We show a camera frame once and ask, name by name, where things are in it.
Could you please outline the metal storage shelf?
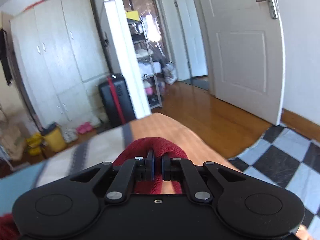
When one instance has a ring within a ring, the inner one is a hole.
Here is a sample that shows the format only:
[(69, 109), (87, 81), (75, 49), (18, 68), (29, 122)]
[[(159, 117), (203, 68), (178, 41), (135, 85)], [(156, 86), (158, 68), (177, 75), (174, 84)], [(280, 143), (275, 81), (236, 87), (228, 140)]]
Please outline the metal storage shelf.
[(162, 66), (155, 59), (148, 39), (146, 20), (138, 11), (127, 11), (126, 18), (149, 106), (151, 109), (162, 108), (165, 91)]

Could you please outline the red knit sweater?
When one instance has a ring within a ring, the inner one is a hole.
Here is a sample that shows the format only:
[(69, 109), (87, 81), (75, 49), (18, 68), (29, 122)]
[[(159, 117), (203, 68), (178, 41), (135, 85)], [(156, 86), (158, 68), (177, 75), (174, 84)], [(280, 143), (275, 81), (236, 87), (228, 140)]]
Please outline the red knit sweater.
[(64, 238), (84, 230), (100, 212), (101, 201), (110, 202), (108, 194), (120, 193), (116, 203), (130, 194), (160, 194), (163, 178), (159, 170), (163, 157), (187, 158), (174, 143), (160, 137), (133, 141), (114, 162), (104, 162), (63, 179), (37, 187), (27, 198), (16, 200), (13, 213), (1, 217), (1, 239), (18, 239), (22, 220), (47, 238)]

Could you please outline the brown paper bag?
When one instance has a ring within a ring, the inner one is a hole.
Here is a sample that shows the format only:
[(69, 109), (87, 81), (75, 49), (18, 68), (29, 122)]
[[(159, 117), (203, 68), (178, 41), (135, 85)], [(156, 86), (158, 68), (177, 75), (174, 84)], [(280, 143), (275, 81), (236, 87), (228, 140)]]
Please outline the brown paper bag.
[(10, 160), (20, 161), (27, 146), (21, 124), (1, 121), (1, 147)]

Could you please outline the cream striped bed cover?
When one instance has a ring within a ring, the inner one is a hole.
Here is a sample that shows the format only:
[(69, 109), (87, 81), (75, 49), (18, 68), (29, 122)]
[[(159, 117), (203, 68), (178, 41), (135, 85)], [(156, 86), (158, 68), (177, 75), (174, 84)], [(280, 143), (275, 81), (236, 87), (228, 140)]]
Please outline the cream striped bed cover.
[(179, 122), (153, 114), (44, 165), (32, 236), (44, 239), (300, 239), (305, 207), (250, 177)]

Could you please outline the yellow trash bin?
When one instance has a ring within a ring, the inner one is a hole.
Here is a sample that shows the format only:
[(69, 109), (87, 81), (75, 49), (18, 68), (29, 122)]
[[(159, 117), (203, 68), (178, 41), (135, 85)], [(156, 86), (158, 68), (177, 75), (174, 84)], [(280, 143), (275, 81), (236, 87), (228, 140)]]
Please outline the yellow trash bin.
[(47, 128), (44, 128), (41, 132), (41, 136), (55, 153), (63, 151), (67, 147), (60, 126), (56, 122), (51, 123)]

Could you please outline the pink slippers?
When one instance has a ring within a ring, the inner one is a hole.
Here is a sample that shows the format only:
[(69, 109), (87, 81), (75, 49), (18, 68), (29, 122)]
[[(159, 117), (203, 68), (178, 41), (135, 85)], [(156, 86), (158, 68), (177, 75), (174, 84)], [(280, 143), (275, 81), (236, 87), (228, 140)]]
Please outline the pink slippers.
[(79, 127), (76, 128), (76, 131), (78, 134), (85, 134), (93, 130), (94, 130), (94, 127), (91, 125), (90, 122), (85, 122), (84, 124), (81, 124)]

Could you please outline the light blue bed sheet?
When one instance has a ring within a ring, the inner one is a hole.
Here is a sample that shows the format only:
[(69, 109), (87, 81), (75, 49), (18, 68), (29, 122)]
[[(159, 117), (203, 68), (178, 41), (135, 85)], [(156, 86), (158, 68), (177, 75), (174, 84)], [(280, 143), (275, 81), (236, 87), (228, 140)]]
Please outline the light blue bed sheet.
[(28, 166), (9, 176), (1, 178), (0, 184), (0, 214), (11, 213), (16, 199), (25, 192), (33, 189), (39, 179), (45, 163), (41, 162)]

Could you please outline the black and red suitcase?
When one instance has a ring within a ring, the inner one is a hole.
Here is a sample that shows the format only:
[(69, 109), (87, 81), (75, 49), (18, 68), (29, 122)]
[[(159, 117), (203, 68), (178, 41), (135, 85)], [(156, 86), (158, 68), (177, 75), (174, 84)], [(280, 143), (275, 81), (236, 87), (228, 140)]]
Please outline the black and red suitcase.
[(125, 78), (121, 74), (107, 76), (106, 80), (99, 84), (98, 90), (113, 128), (136, 119)]

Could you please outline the yellow plastic bag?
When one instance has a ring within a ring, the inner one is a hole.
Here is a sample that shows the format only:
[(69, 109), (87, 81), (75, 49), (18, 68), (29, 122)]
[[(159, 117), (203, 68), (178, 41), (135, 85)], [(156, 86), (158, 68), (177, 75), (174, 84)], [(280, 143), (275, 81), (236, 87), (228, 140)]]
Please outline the yellow plastic bag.
[(34, 133), (31, 137), (27, 138), (27, 152), (31, 156), (36, 156), (42, 153), (42, 135), (41, 133), (37, 132)]

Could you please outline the white three-door wardrobe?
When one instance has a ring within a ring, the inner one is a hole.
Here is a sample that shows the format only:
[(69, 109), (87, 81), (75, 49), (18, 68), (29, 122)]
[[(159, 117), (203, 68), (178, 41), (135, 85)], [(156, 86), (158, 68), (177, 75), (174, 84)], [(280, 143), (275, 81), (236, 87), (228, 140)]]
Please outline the white three-door wardrobe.
[(45, 0), (10, 22), (20, 75), (40, 125), (98, 126), (109, 67), (92, 0)]

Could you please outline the white room door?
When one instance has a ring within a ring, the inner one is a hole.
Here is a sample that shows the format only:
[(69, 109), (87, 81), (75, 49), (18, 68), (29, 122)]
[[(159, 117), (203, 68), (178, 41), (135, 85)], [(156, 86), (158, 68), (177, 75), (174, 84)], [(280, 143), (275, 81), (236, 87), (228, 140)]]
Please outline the white room door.
[(200, 0), (215, 96), (278, 125), (285, 48), (277, 0)]

